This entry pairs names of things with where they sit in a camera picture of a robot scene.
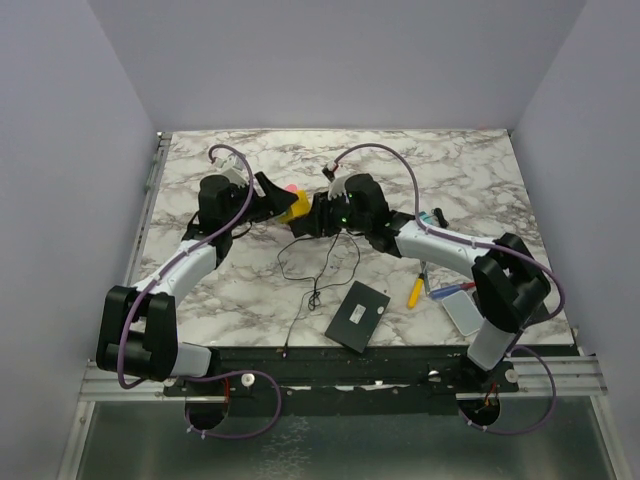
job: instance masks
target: yellow screwdriver handle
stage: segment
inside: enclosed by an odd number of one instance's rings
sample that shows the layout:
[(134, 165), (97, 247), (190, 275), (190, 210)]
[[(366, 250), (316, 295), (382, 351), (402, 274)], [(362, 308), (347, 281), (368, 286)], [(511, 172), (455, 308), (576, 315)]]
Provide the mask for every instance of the yellow screwdriver handle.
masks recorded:
[(420, 275), (416, 278), (416, 283), (413, 284), (413, 290), (411, 290), (411, 295), (409, 295), (409, 302), (407, 303), (407, 307), (412, 309), (418, 303), (418, 298), (420, 297), (420, 291), (424, 285), (424, 278)]

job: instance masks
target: marble surface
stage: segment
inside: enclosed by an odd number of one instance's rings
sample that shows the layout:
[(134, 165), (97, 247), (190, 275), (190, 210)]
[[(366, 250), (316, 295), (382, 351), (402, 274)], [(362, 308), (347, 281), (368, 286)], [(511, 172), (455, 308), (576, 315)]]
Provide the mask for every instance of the marble surface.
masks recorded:
[[(489, 237), (504, 231), (520, 235), (534, 256), (547, 263), (542, 240), (507, 133), (492, 131), (204, 131), (173, 136), (149, 236), (141, 275), (151, 273), (173, 254), (185, 226), (197, 210), (198, 184), (215, 168), (206, 152), (214, 143), (227, 143), (244, 152), (254, 171), (264, 171), (276, 184), (293, 183), (310, 196), (327, 188), (322, 166), (346, 148), (362, 142), (384, 143), (404, 155), (415, 169), (423, 210), (439, 206), (451, 229)], [(347, 157), (342, 174), (369, 172), (380, 183), (391, 208), (413, 211), (409, 175), (383, 151), (372, 149)], [(221, 267), (192, 291), (178, 308), (181, 341), (202, 345), (282, 345), (300, 299), (311, 281), (282, 277), (276, 255), (290, 241), (282, 225), (254, 226), (234, 242)], [(370, 345), (464, 345), (442, 306), (422, 296), (413, 310), (406, 307), (419, 272), (417, 260), (397, 259), (375, 252), (360, 238), (362, 255), (355, 279), (391, 297)], [(282, 256), (288, 276), (319, 273), (331, 239), (300, 242)], [(339, 239), (319, 286), (346, 281), (356, 261), (355, 247)], [(432, 288), (463, 281), (455, 272), (431, 266)], [(335, 345), (324, 336), (350, 285), (325, 289), (314, 311), (303, 304), (289, 345)], [(553, 308), (554, 290), (547, 300)], [(571, 344), (564, 314), (531, 327), (521, 343)]]

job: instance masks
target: white sticker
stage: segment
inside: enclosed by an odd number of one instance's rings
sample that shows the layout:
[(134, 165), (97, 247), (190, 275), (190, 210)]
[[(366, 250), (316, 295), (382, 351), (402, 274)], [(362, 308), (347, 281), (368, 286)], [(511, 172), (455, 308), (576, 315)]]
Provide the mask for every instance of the white sticker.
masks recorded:
[(356, 305), (356, 308), (353, 309), (353, 313), (349, 317), (349, 320), (357, 325), (358, 323), (360, 323), (360, 319), (362, 318), (362, 315), (364, 315), (364, 312), (366, 310), (367, 309), (362, 305)]

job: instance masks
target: yellow object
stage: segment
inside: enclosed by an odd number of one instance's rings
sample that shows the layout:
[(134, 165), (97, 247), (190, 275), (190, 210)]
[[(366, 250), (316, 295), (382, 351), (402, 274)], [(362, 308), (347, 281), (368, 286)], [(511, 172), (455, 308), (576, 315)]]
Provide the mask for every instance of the yellow object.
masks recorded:
[(307, 198), (307, 192), (298, 190), (296, 191), (296, 195), (298, 195), (298, 201), (291, 205), (286, 213), (278, 217), (280, 223), (289, 223), (291, 220), (305, 216), (309, 213), (309, 210), (311, 210), (311, 203), (309, 203), (309, 199)]
[(409, 295), (409, 302), (407, 302), (407, 307), (412, 309), (418, 303), (418, 298), (420, 297), (420, 291), (424, 286), (424, 274), (418, 275), (416, 278), (416, 283), (413, 284), (413, 290), (411, 290), (411, 295)]

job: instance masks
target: wall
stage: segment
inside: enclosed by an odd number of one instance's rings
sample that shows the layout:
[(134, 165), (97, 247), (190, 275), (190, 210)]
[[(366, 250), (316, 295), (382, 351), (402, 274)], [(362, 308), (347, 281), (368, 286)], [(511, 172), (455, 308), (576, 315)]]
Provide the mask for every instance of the wall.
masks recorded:
[(590, 0), (513, 135), (567, 310), (640, 476), (640, 3)]
[(513, 128), (584, 0), (90, 0), (159, 130)]
[(85, 0), (0, 14), (0, 477), (53, 478), (157, 138)]

